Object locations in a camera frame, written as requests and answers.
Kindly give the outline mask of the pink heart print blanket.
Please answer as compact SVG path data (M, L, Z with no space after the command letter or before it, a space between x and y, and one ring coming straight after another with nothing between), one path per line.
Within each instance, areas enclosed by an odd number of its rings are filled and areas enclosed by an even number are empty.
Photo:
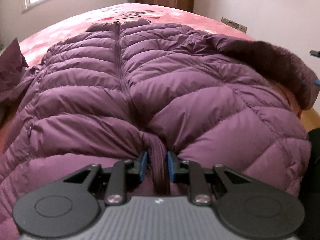
M29 64L13 40L1 66L1 179L29 163L113 163L169 151L190 160L233 152L223 136L253 122L258 85L254 40L220 22L156 5L122 4L47 28Z

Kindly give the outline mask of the purple down jacket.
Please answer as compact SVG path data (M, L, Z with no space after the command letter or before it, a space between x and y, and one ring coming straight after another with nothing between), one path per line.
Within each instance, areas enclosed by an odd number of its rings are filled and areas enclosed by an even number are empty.
M300 123L319 93L295 54L176 23L104 23L51 46L29 67L1 54L1 106L15 107L1 154L1 239L18 239L18 197L88 164L146 151L140 194L183 194L168 151L226 165L297 196L311 145Z

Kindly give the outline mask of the wall power socket strip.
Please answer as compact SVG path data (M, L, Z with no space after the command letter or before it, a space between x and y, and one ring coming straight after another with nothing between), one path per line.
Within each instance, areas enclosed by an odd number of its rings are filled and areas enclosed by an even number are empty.
M238 24L232 20L229 20L227 18L221 17L221 22L224 23L225 25L228 25L234 29L237 29L243 33L247 33L247 27L241 24Z

